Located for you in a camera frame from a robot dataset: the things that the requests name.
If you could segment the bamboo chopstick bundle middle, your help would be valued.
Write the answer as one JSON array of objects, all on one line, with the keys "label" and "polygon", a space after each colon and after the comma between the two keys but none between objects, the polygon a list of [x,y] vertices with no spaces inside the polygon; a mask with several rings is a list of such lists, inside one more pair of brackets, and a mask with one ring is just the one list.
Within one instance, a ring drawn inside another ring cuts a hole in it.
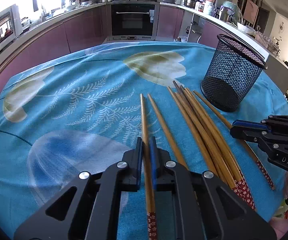
[{"label": "bamboo chopstick bundle middle", "polygon": [[[185,103],[183,101],[183,99],[180,97],[178,91],[175,93],[178,97],[178,99],[180,100],[180,103],[183,105],[184,109],[186,110],[187,114],[188,114],[188,109],[187,107],[185,106]],[[212,161],[215,165],[215,168],[217,170],[217,175],[219,176],[219,178],[227,184],[226,180],[225,180],[225,177],[223,175],[220,174],[220,168],[216,165],[215,163],[215,160],[219,160],[221,161],[221,157],[218,155],[218,153],[216,152],[216,148],[215,148],[215,145],[214,143],[212,142],[212,140],[210,139],[209,135],[206,133],[206,131],[203,129],[202,126],[200,126],[200,122],[197,120],[197,119],[193,119],[192,122],[194,123],[196,129],[198,130],[200,136],[201,136],[201,139],[203,140],[207,150],[208,150],[208,153],[210,155],[210,157],[212,158]]]}]

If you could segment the purple kitchen base cabinets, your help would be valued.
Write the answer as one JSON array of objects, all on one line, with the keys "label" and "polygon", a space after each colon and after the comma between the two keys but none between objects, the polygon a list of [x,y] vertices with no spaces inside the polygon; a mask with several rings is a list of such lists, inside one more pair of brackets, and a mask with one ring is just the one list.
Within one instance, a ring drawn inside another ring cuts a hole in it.
[{"label": "purple kitchen base cabinets", "polygon": [[114,42],[112,3],[74,9],[21,35],[0,52],[0,92],[10,77],[79,50]]}]

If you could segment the white microwave oven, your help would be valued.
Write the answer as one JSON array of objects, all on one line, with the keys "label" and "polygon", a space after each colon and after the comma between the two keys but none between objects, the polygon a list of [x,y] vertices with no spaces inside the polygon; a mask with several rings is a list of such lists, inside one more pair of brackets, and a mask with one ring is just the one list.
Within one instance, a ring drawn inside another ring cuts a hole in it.
[{"label": "white microwave oven", "polygon": [[23,33],[21,18],[16,4],[0,12],[0,51]]}]

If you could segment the bamboo chopstick bundle right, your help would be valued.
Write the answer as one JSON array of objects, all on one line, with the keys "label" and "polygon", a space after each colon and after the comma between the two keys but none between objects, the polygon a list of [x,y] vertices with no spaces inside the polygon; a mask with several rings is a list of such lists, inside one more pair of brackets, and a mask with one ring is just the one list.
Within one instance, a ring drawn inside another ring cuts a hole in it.
[{"label": "bamboo chopstick bundle right", "polygon": [[180,88],[186,96],[187,100],[191,103],[193,109],[196,111],[196,115],[198,115],[199,121],[214,143],[216,152],[221,157],[221,161],[215,160],[216,165],[220,168],[220,174],[225,177],[229,187],[231,189],[237,189],[237,194],[242,198],[242,200],[244,200],[253,210],[256,210],[250,189],[245,182],[237,162],[233,158],[232,151],[230,150],[217,126],[212,121],[201,103],[189,91],[189,89],[184,88],[183,86],[180,86]]}]

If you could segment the built-in black oven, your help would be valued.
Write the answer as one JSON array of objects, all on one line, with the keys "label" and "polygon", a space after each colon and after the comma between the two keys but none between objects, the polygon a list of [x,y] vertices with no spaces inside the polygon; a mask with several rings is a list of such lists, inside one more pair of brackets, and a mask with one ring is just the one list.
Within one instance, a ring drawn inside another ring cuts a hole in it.
[{"label": "built-in black oven", "polygon": [[113,3],[110,8],[112,40],[155,39],[159,13],[156,3]]}]

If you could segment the black mesh utensil holder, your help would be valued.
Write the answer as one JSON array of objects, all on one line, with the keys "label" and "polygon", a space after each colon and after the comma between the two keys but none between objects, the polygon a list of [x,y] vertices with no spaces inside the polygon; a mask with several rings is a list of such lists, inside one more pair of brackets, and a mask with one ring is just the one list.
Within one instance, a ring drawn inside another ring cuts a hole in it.
[{"label": "black mesh utensil holder", "polygon": [[225,34],[216,37],[218,44],[200,87],[213,106],[234,112],[267,66],[245,42]]}]

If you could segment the blue floral tablecloth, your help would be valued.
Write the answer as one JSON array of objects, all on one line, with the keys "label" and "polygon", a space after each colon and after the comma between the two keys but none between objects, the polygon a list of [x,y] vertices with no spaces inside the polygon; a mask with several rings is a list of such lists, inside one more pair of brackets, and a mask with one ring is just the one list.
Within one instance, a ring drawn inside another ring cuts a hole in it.
[{"label": "blue floral tablecloth", "polygon": [[[140,94],[151,94],[191,171],[207,169],[167,87],[200,91],[215,49],[175,42],[109,43],[60,57],[13,76],[0,93],[0,228],[15,230],[81,171],[104,171],[141,136]],[[269,221],[280,207],[285,171],[250,144],[273,179],[271,190],[243,146],[204,106],[231,148],[256,211]],[[260,122],[288,115],[288,103],[261,72],[232,113]],[[144,181],[123,193],[117,239],[148,239]]]}]

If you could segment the dark tipped bamboo chopstick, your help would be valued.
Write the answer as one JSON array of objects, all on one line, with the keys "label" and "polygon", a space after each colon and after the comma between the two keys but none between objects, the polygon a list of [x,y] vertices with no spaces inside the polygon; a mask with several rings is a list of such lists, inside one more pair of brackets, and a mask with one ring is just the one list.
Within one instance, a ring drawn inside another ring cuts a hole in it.
[{"label": "dark tipped bamboo chopstick", "polygon": [[201,111],[201,109],[197,106],[197,103],[194,103],[193,98],[188,94],[188,92],[184,92],[184,89],[181,88],[175,80],[173,80],[173,84],[175,85],[175,88],[177,89],[180,97],[183,99],[185,106],[188,109],[188,115],[190,118],[197,119],[200,122],[200,126],[203,127],[203,129],[206,131],[208,135],[211,134],[210,129],[207,127],[207,121]]}]

